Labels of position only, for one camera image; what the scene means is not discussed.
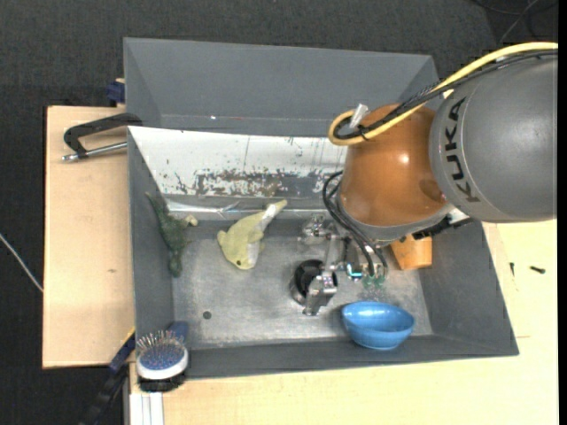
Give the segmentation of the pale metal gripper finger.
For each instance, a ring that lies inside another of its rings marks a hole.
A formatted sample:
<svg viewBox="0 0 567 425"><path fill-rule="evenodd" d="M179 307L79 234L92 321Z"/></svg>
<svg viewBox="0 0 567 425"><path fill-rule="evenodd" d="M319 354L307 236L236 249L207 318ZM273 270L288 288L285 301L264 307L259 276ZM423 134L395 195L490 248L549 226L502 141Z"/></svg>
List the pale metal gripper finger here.
<svg viewBox="0 0 567 425"><path fill-rule="evenodd" d="M322 303L327 305L338 291L336 275L330 272L323 272L321 284Z"/></svg>
<svg viewBox="0 0 567 425"><path fill-rule="evenodd" d="M313 277L306 286L306 300L303 313L307 316L315 316L321 308L322 301L322 277L317 275Z"/></svg>

